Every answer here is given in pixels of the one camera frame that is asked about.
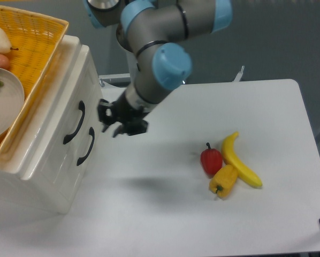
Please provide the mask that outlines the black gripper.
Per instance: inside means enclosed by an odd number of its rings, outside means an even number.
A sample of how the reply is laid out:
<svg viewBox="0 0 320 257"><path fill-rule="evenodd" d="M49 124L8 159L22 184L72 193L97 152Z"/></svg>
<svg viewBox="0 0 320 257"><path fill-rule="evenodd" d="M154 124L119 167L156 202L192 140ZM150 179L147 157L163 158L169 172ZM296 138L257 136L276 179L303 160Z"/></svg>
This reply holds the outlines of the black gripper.
<svg viewBox="0 0 320 257"><path fill-rule="evenodd" d="M126 94L122 93L113 103L100 99L97 106L98 119L103 124L104 133L112 124L120 125L114 130L112 137L120 134L138 135L147 132L148 122L144 120L148 114L144 108L134 109L127 101Z"/></svg>

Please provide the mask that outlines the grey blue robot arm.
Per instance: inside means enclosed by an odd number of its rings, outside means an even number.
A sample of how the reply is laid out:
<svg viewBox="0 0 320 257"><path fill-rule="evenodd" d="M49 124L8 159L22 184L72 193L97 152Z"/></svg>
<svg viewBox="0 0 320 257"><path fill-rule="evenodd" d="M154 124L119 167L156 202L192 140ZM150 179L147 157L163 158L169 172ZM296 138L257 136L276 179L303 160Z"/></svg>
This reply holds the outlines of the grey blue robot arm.
<svg viewBox="0 0 320 257"><path fill-rule="evenodd" d="M146 116L192 72L192 61L181 41L210 34L230 25L231 1L84 1L95 27L119 25L119 44L132 53L137 73L114 102L100 100L97 112L104 129L119 123L114 134L147 131Z"/></svg>

